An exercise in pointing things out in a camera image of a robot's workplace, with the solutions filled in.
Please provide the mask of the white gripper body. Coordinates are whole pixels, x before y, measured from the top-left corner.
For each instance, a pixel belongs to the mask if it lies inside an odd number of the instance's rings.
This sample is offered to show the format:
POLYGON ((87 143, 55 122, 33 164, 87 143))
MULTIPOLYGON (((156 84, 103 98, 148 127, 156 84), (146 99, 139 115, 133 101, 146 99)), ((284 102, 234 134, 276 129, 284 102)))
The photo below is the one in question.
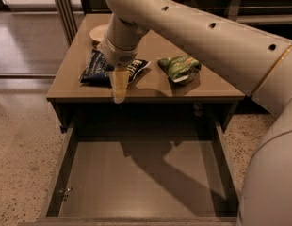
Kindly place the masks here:
POLYGON ((107 35, 104 35, 100 43, 102 53, 107 63, 114 67, 125 67, 131 64, 138 54, 138 50, 123 50, 116 47, 107 35))

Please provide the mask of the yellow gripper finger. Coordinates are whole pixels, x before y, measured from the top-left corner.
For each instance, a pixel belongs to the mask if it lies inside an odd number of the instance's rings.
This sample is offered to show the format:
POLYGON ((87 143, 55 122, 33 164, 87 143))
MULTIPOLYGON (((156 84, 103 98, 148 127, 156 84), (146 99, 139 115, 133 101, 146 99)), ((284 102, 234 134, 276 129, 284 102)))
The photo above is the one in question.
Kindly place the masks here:
POLYGON ((113 101, 116 104, 120 104, 126 97, 129 72, 126 67, 115 67, 114 71, 109 73, 109 79, 112 87, 113 101))

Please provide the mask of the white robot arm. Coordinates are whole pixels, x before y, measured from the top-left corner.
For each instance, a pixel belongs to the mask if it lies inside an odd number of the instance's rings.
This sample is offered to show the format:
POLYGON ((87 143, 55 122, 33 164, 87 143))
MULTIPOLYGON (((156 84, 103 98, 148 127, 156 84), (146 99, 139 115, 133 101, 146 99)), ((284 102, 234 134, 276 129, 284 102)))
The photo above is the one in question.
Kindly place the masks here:
POLYGON ((171 0, 106 0, 103 47, 126 65, 153 30, 274 115, 248 166, 237 226, 292 226, 292 40, 171 0))

